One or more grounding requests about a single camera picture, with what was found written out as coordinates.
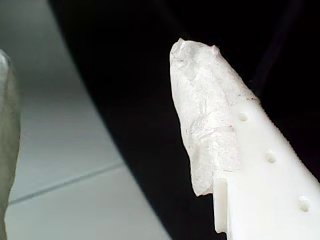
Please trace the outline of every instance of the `white plastic piece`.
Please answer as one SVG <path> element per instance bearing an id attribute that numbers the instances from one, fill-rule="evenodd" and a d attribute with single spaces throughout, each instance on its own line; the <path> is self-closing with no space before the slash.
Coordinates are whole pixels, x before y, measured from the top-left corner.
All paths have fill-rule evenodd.
<path id="1" fill-rule="evenodd" d="M 6 240 L 4 216 L 15 179 L 20 145 L 20 110 L 10 61 L 0 50 L 0 240 Z"/>
<path id="2" fill-rule="evenodd" d="M 320 239 L 320 184 L 216 46 L 179 39 L 172 98 L 195 194 L 229 240 Z"/>

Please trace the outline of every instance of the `small raised dot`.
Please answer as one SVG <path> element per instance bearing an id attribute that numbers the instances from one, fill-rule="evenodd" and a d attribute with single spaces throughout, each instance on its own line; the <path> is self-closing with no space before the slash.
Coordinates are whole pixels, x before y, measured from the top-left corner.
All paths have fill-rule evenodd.
<path id="1" fill-rule="evenodd" d="M 299 197 L 299 207 L 301 211 L 309 212 L 310 209 L 310 202 L 305 196 Z"/>
<path id="2" fill-rule="evenodd" d="M 239 112 L 239 116 L 238 117 L 239 117 L 239 120 L 242 121 L 242 122 L 248 120 L 247 114 L 245 112 L 243 112 L 243 111 Z"/>
<path id="3" fill-rule="evenodd" d="M 276 156 L 275 156 L 275 154 L 272 152 L 272 150 L 267 150 L 266 152 L 265 152 L 265 159 L 269 162 L 269 163 L 271 163 L 271 164 L 273 164 L 273 163 L 275 163 L 277 160 L 276 160 Z"/>

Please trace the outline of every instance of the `black background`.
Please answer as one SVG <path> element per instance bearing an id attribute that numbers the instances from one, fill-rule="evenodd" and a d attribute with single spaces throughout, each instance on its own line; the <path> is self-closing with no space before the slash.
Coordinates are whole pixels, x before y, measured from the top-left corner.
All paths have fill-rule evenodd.
<path id="1" fill-rule="evenodd" d="M 312 1 L 50 3 L 106 127 L 172 239 L 226 238 L 214 231 L 212 196 L 193 193 L 171 99 L 169 52 L 180 37 L 220 48 L 320 179 L 320 19 Z"/>

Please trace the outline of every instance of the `white plastic part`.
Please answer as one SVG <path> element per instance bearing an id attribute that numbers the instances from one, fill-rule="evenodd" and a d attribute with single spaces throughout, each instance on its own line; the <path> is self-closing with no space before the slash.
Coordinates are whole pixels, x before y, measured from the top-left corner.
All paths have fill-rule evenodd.
<path id="1" fill-rule="evenodd" d="M 195 194 L 228 240 L 319 240 L 320 184 L 216 46 L 179 39 L 173 102 Z"/>
<path id="2" fill-rule="evenodd" d="M 6 240 L 4 216 L 14 183 L 20 145 L 20 110 L 11 63 L 0 50 L 0 240 Z"/>

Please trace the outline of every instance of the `white floor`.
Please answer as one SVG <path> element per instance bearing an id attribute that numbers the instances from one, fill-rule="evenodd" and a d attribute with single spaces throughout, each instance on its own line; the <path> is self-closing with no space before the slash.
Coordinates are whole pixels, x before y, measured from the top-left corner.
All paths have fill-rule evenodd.
<path id="1" fill-rule="evenodd" d="M 1 0 L 0 48 L 22 93 L 8 239 L 170 239 L 97 114 L 48 3 Z"/>

